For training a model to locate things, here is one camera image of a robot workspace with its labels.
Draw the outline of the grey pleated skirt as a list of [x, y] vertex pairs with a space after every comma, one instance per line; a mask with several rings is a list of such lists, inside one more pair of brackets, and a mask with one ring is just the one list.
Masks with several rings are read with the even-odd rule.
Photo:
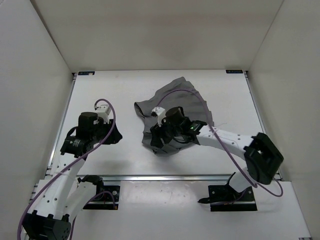
[[214, 126], [212, 112], [183, 76], [158, 89], [149, 100], [134, 103], [144, 124], [142, 144], [157, 156], [169, 156], [197, 144], [200, 128]]

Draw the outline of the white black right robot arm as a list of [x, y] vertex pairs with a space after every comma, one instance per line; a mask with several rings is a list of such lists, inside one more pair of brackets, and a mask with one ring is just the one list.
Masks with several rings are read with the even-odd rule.
[[227, 205], [239, 201], [250, 188], [270, 185], [284, 157], [262, 132], [255, 136], [218, 129], [200, 120], [190, 120], [181, 106], [166, 110], [155, 107], [151, 115], [157, 123], [150, 128], [151, 146], [162, 149], [171, 141], [224, 150], [233, 159], [239, 157], [246, 166], [234, 172], [213, 196], [198, 200], [200, 204]]

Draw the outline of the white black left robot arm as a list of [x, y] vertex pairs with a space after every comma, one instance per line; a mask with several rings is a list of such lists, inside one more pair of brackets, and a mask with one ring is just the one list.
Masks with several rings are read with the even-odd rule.
[[[24, 210], [17, 239], [25, 231], [33, 240], [70, 240], [78, 213], [88, 202], [106, 193], [98, 175], [78, 179], [77, 175], [90, 153], [101, 145], [117, 144], [123, 138], [116, 119], [109, 118], [110, 113], [103, 105], [80, 114], [77, 126], [69, 130], [63, 141], [55, 173]], [[76, 179], [79, 186], [71, 192]]]

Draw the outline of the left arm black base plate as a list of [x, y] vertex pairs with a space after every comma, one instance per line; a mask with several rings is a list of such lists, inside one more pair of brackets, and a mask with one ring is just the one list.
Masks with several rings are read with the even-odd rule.
[[119, 181], [104, 181], [103, 187], [97, 191], [98, 196], [87, 203], [83, 209], [116, 211], [119, 209], [120, 193], [121, 185]]

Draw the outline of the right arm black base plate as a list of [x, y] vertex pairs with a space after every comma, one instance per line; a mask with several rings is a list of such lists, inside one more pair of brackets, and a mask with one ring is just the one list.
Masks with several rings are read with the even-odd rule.
[[256, 212], [258, 210], [252, 187], [241, 193], [230, 193], [224, 185], [209, 185], [211, 212]]

